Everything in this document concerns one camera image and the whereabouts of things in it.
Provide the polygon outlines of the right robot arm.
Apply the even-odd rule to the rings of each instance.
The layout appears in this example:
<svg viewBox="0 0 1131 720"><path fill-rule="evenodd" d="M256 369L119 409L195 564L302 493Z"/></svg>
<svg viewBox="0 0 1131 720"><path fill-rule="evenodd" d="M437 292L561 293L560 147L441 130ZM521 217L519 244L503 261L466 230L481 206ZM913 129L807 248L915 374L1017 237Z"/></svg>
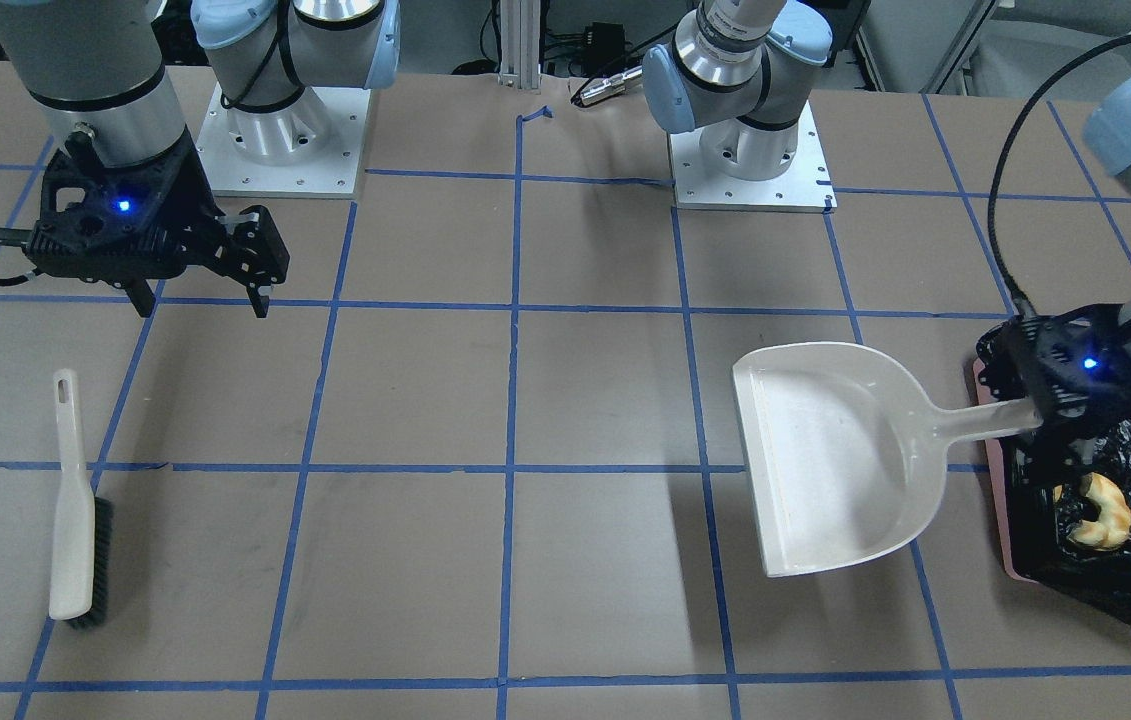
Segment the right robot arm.
<svg viewBox="0 0 1131 720"><path fill-rule="evenodd" d="M57 151L29 229L0 228L0 287L38 275L104 283L150 316L153 281L190 266L244 287L264 318L290 274L271 211L233 192L353 193L366 111L390 87L396 1L195 1L196 44L218 85L199 137L178 105L143 1L0 1L0 41Z"/></svg>

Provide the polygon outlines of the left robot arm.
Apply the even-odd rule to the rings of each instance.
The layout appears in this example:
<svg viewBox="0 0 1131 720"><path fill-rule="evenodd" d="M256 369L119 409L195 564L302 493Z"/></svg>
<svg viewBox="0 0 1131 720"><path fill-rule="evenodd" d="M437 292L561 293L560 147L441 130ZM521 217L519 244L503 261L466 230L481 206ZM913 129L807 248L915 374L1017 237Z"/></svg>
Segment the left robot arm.
<svg viewBox="0 0 1131 720"><path fill-rule="evenodd" d="M1112 38L1051 73L1019 111L1001 149L1010 151L1050 88L1087 61L1131 44ZM670 135L699 136L707 170L760 183L788 172L801 155L801 114L818 70L834 49L821 14L798 1L705 1L644 55L644 96ZM1131 77L1093 111L1083 141L1131 196ZM1031 398L1044 424L1016 437L1035 461L1065 462L1078 439L1104 436L1131 419L1131 301L1119 307L1044 316L1012 274L1003 272L1016 318L1000 328L999 355L987 361L994 387Z"/></svg>

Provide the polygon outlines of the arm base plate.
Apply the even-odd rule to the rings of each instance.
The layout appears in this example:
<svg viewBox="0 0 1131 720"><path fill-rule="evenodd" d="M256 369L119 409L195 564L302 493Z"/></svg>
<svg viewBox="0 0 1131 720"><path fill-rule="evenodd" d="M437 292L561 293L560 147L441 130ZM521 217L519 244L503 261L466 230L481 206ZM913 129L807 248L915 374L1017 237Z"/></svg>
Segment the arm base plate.
<svg viewBox="0 0 1131 720"><path fill-rule="evenodd" d="M680 209L824 212L838 206L811 102L784 129L722 120L670 135L667 150Z"/></svg>
<svg viewBox="0 0 1131 720"><path fill-rule="evenodd" d="M196 136L216 196L346 199L359 196L373 92L307 88L290 109L223 109L214 88Z"/></svg>

